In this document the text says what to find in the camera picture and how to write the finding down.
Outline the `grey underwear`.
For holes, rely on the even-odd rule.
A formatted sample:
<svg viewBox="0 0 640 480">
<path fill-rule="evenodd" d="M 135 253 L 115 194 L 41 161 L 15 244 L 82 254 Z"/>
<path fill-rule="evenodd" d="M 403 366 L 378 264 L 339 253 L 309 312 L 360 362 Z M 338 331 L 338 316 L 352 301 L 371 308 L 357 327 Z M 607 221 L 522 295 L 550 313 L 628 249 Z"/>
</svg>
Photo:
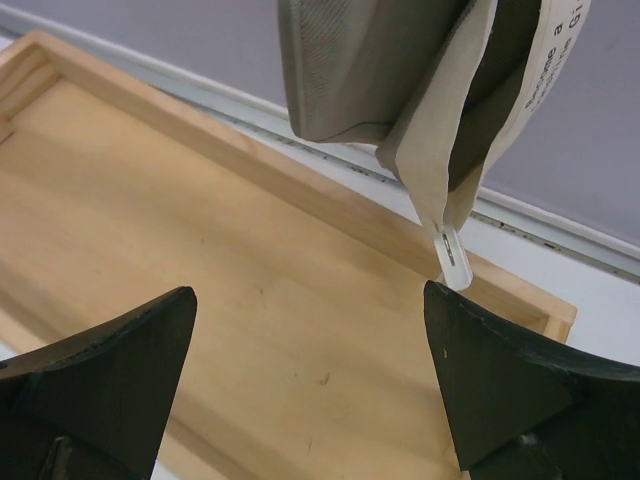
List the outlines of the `grey underwear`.
<svg viewBox="0 0 640 480">
<path fill-rule="evenodd" d="M 554 85 L 586 1 L 282 1 L 290 124 L 362 143 L 430 233 L 460 229 Z"/>
</svg>

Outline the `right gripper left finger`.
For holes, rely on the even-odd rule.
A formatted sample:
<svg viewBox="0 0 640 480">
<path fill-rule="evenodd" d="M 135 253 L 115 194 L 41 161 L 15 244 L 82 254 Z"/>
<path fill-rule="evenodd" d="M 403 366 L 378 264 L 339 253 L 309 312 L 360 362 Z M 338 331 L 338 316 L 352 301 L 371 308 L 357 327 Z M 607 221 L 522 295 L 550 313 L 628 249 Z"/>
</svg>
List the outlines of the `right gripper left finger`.
<svg viewBox="0 0 640 480">
<path fill-rule="evenodd" d="M 179 287 L 2 361 L 2 478 L 150 478 L 196 312 Z"/>
</svg>

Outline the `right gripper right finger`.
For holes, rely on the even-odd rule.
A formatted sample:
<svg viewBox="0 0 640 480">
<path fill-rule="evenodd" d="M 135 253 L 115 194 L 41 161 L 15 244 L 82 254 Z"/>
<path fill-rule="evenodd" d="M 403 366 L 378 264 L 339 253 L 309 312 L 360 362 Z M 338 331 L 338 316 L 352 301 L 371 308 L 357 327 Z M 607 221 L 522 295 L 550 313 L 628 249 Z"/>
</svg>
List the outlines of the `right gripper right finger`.
<svg viewBox="0 0 640 480">
<path fill-rule="evenodd" d="M 434 281 L 424 319 L 471 478 L 638 478 L 638 367 L 549 339 Z"/>
</svg>

